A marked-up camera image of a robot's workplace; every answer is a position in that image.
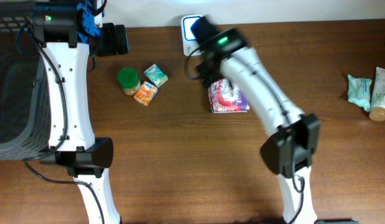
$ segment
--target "teal packet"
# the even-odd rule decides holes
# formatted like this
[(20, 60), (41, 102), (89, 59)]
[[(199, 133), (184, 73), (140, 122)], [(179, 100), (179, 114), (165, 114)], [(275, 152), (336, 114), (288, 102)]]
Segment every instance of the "teal packet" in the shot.
[(145, 76), (153, 82), (156, 87), (160, 87), (166, 81), (168, 81), (168, 77), (159, 69), (156, 64), (153, 64), (150, 68), (144, 71)]
[(348, 101), (364, 108), (365, 111), (369, 112), (369, 86), (371, 85), (372, 80), (368, 78), (355, 78), (351, 75), (348, 75), (348, 80)]

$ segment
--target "purple package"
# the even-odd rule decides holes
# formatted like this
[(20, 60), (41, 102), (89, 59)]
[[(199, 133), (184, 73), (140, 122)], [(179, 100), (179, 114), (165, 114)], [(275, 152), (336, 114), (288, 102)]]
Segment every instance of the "purple package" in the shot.
[(213, 113), (247, 112), (249, 104), (244, 93), (234, 84), (233, 89), (227, 79), (219, 80), (208, 89)]

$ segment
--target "table surface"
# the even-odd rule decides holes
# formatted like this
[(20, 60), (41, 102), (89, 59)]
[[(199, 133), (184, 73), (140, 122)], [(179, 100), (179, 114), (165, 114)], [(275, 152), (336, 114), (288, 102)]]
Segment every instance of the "table surface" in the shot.
[[(385, 68), (385, 20), (234, 25), (307, 114), (322, 120), (311, 192), (320, 219), (385, 223), (385, 122), (347, 102), (347, 74)], [(220, 26), (227, 29), (232, 26)], [(259, 149), (267, 139), (247, 114), (212, 114), (207, 90), (183, 73), (180, 27), (127, 29), (130, 54), (97, 58), (88, 73), (96, 136), (113, 139), (113, 199), (124, 223), (232, 223), (282, 216), (278, 181)], [(193, 66), (199, 62), (194, 58)], [(169, 77), (149, 106), (116, 80), (156, 63)], [(53, 179), (65, 169), (33, 165)], [(0, 161), (0, 223), (88, 223), (79, 189), (48, 184), (19, 161)]]

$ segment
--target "plastic crate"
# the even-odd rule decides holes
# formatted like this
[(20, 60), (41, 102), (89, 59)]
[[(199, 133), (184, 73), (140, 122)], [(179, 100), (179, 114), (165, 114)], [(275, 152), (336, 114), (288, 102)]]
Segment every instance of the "plastic crate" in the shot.
[(47, 147), (50, 104), (44, 63), (25, 33), (34, 2), (0, 2), (0, 160), (34, 157)]

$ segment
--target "white wall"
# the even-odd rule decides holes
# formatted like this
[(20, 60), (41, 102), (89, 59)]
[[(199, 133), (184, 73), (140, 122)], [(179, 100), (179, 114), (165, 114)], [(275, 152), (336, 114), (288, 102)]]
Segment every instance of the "white wall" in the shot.
[(217, 24), (385, 19), (385, 0), (108, 0), (104, 22), (179, 26), (189, 14)]

